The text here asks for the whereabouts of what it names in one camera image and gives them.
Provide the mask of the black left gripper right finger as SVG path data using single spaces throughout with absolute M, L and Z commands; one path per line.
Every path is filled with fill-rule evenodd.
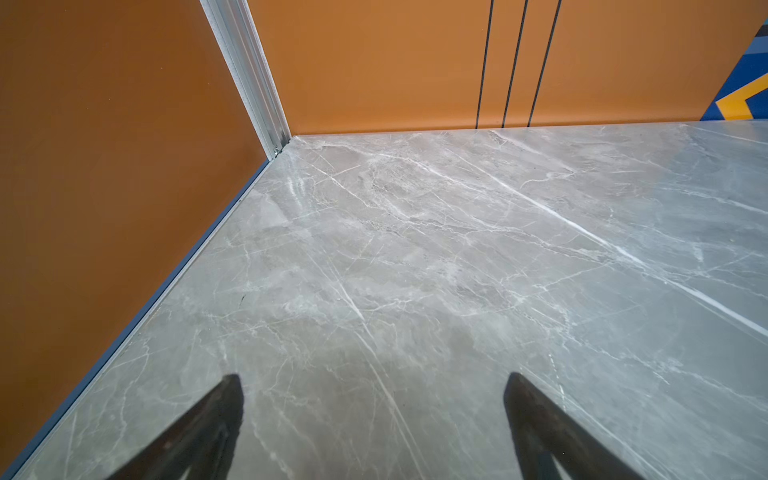
M 639 479 L 641 476 L 519 372 L 503 395 L 524 479 Z

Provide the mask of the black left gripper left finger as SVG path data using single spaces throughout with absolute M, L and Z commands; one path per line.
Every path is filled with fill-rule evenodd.
M 112 479 L 225 479 L 244 413 L 240 377 L 229 374 Z

